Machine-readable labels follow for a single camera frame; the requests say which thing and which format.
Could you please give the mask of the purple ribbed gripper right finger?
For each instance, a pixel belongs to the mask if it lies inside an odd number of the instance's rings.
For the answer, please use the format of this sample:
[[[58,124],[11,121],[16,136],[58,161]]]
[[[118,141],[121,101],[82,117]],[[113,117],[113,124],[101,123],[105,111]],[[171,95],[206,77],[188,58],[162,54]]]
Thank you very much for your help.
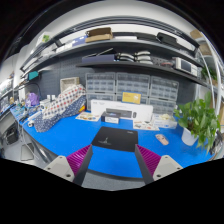
[[[146,184],[150,184],[182,169],[182,166],[169,155],[159,156],[138,144],[135,145],[135,156]]]

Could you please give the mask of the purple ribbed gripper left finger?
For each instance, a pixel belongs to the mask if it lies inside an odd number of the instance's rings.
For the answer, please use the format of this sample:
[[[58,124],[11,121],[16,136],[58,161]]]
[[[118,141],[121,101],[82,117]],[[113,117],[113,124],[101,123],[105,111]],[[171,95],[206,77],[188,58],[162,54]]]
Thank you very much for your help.
[[[92,145],[87,145],[67,157],[58,156],[44,170],[81,186],[92,155]]]

